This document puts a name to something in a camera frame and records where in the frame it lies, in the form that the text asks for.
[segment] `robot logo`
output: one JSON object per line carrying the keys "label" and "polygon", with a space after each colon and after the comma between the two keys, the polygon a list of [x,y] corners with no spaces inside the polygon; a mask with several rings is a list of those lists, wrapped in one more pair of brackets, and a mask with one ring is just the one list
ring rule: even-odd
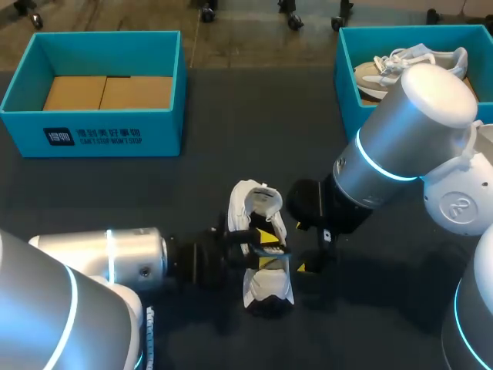
{"label": "robot logo", "polygon": [[474,200],[457,191],[446,193],[441,198],[440,210],[446,218],[456,224],[469,224],[478,215],[478,206]]}

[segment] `concrete floor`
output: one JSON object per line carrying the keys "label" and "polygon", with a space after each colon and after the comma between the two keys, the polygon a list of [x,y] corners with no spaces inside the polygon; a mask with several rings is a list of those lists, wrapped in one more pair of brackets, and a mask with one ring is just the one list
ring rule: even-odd
{"label": "concrete floor", "polygon": [[[189,66],[329,66],[337,34],[330,17],[337,0],[299,0],[297,14],[305,26],[287,28],[277,0],[219,0],[214,23],[199,22],[190,0],[36,0],[43,32],[176,30],[183,33]],[[420,12],[402,12],[355,5],[350,25],[423,24]],[[28,18],[19,19],[13,6],[0,9],[0,70],[13,70],[34,33]]]}

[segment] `white sneaker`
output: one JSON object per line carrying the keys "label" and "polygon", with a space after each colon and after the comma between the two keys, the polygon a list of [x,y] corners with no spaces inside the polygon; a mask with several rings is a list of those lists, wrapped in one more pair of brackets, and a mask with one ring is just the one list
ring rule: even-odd
{"label": "white sneaker", "polygon": [[383,99],[402,72],[417,63],[436,64],[464,79],[468,71],[468,52],[464,48],[454,52],[434,52],[423,44],[409,49],[395,49],[390,56],[375,56],[373,62],[356,67],[354,77],[357,87],[369,96]]}
{"label": "white sneaker", "polygon": [[294,304],[290,282],[289,255],[285,254],[286,227],[280,216],[283,198],[279,192],[266,184],[254,180],[240,181],[231,192],[228,208],[229,231],[249,230],[256,227],[275,234],[280,247],[258,248],[242,244],[244,256],[276,256],[258,268],[247,268],[243,278],[243,303],[248,308],[252,303],[257,310],[279,308],[283,303]]}

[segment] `caster wheel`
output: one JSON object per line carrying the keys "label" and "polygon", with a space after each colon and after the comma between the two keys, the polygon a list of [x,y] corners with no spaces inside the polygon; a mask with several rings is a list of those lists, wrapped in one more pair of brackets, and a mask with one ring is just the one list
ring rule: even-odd
{"label": "caster wheel", "polygon": [[277,4],[279,5],[279,13],[287,13],[286,0],[279,0]]}
{"label": "caster wheel", "polygon": [[35,29],[42,29],[43,28],[43,20],[38,13],[31,15],[30,18],[31,18],[31,22],[34,25]]}
{"label": "caster wheel", "polygon": [[28,14],[28,7],[20,4],[19,2],[14,3],[14,8],[15,10],[17,10],[19,17],[23,17],[24,15]]}
{"label": "caster wheel", "polygon": [[485,26],[488,32],[490,32],[490,35],[493,36],[493,21],[487,21]]}
{"label": "caster wheel", "polygon": [[297,31],[305,24],[301,21],[301,18],[298,15],[290,15],[287,20],[287,26],[293,31]]}
{"label": "caster wheel", "polygon": [[426,24],[436,25],[441,19],[441,16],[434,9],[428,9],[426,13]]}
{"label": "caster wheel", "polygon": [[200,19],[204,23],[211,23],[216,18],[216,13],[209,8],[209,5],[204,6],[200,9]]}
{"label": "caster wheel", "polygon": [[341,17],[335,17],[330,20],[330,24],[335,32],[339,32],[339,29],[344,26],[344,20]]}

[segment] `shoe sole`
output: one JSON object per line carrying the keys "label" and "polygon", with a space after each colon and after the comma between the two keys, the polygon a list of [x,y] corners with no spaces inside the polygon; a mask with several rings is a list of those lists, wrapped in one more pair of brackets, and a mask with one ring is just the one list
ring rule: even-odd
{"label": "shoe sole", "polygon": [[367,87],[362,87],[359,85],[357,85],[357,88],[361,90],[363,93],[368,94],[369,96],[379,100],[382,100],[387,95],[387,91],[372,90],[372,89],[368,89]]}

